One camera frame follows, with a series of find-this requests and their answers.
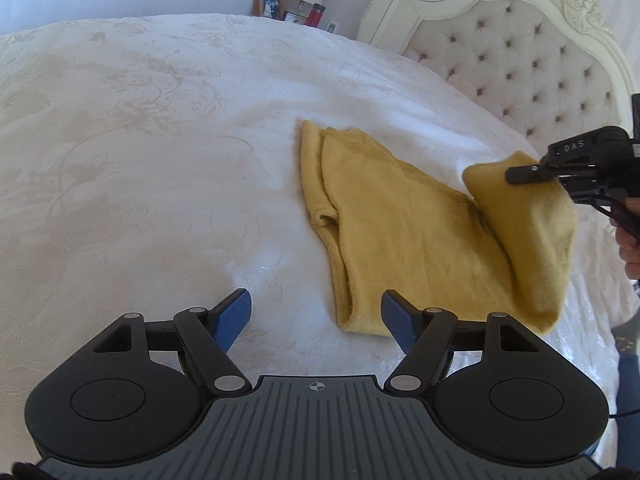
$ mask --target picture frame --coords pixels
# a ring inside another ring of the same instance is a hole
[[[336,34],[336,29],[338,28],[338,25],[339,25],[339,23],[329,22],[329,23],[327,23],[327,26],[326,26],[325,30],[329,34]]]
[[[272,20],[282,20],[284,15],[283,0],[258,0],[258,16]]]

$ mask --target crosshair symbol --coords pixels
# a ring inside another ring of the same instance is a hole
[[[315,381],[309,385],[309,389],[315,391],[315,393],[318,393],[325,388],[326,384],[321,383],[320,381]]]

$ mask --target circular pad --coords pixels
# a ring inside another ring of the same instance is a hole
[[[145,402],[145,391],[133,381],[99,379],[85,384],[71,397],[74,411],[89,420],[118,420],[135,413]]]
[[[529,402],[522,392],[538,402]],[[543,420],[562,409],[564,398],[551,384],[537,379],[508,379],[496,384],[489,392],[493,407],[500,413],[519,420]]]

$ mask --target yellow sweater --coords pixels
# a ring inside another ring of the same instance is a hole
[[[558,320],[570,277],[574,204],[559,182],[510,186],[522,152],[466,168],[474,197],[397,160],[360,130],[302,125],[302,186],[331,259],[338,325],[389,335],[382,293],[460,319],[508,312],[543,333]]]

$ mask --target finger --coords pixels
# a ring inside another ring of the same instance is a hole
[[[632,213],[640,214],[640,198],[627,198],[625,205]]]
[[[639,264],[626,264],[625,271],[626,271],[626,276],[630,280],[640,280],[640,265]]]
[[[636,246],[636,239],[621,228],[616,229],[616,242],[627,251],[632,251]]]
[[[627,251],[620,247],[620,258],[628,264],[640,264],[640,248],[633,251]]]

